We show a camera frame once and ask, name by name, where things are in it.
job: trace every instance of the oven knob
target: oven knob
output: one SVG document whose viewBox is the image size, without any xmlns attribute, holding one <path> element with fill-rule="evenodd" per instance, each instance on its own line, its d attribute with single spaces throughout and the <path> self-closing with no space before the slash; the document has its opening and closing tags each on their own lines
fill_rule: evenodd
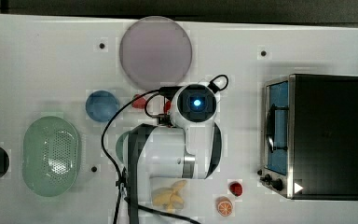
<svg viewBox="0 0 358 224">
<path fill-rule="evenodd" d="M 265 175 L 264 177 L 260 177 L 260 180 L 269 185 L 272 180 L 272 177 L 270 175 Z"/>
<path fill-rule="evenodd" d="M 273 188 L 275 188 L 277 191 L 281 191 L 283 190 L 283 182 L 280 178 L 276 179 L 276 180 L 272 180 L 271 181 L 271 185 Z"/>
</svg>

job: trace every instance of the black oven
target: black oven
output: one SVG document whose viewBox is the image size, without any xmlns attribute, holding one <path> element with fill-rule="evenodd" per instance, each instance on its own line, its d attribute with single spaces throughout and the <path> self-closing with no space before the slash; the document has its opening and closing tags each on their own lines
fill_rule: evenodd
<svg viewBox="0 0 358 224">
<path fill-rule="evenodd" d="M 263 98 L 261 183 L 294 200 L 358 201 L 358 77 L 294 74 Z"/>
</svg>

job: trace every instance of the white tabletop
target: white tabletop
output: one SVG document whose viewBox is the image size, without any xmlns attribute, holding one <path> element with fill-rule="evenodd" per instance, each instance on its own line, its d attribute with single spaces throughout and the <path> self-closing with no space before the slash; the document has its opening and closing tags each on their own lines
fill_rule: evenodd
<svg viewBox="0 0 358 224">
<path fill-rule="evenodd" d="M 0 146 L 10 157 L 0 179 L 0 223 L 111 223 L 116 204 L 114 166 L 101 151 L 104 124 L 88 118 L 87 97 L 109 90 L 121 104 L 138 90 L 125 76 L 118 46 L 132 20 L 0 15 Z M 358 202 L 288 201 L 258 183 L 261 146 L 261 87 L 293 73 L 358 75 L 358 29 L 179 22 L 190 36 L 194 55 L 186 82 L 227 74 L 216 118 L 224 152 L 207 180 L 190 180 L 181 215 L 202 223 L 358 223 Z M 98 49 L 102 42 L 107 46 Z M 267 52 L 266 57 L 260 51 Z M 81 169 L 64 194 L 43 198 L 21 175 L 22 139 L 29 125 L 46 115 L 70 121 L 80 132 Z M 127 109 L 108 135 L 108 147 L 142 122 L 141 110 Z M 90 168 L 98 167 L 93 173 Z M 228 183 L 239 180 L 235 199 Z M 173 179 L 156 179 L 153 189 Z M 230 217 L 220 217 L 214 200 L 227 195 Z"/>
</svg>

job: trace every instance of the green object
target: green object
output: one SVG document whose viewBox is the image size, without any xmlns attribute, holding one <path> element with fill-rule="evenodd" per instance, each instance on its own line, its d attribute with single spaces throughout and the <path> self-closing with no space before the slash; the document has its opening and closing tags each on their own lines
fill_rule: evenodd
<svg viewBox="0 0 358 224">
<path fill-rule="evenodd" d="M 79 162 L 75 127 L 57 117 L 43 117 L 24 136 L 22 176 L 34 193 L 52 197 L 74 184 Z"/>
<path fill-rule="evenodd" d="M 116 142 L 116 156 L 121 161 L 121 163 L 124 163 L 123 161 L 123 146 L 124 146 L 124 139 L 126 139 L 127 135 L 129 135 L 130 131 L 127 131 L 123 133 Z"/>
</svg>

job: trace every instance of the blue bowl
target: blue bowl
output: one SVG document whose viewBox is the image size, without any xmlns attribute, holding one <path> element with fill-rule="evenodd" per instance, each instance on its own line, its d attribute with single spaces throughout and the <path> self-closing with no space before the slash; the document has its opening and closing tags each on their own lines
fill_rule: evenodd
<svg viewBox="0 0 358 224">
<path fill-rule="evenodd" d="M 98 122 L 109 121 L 118 111 L 118 100 L 108 91 L 96 91 L 86 102 L 89 117 Z"/>
</svg>

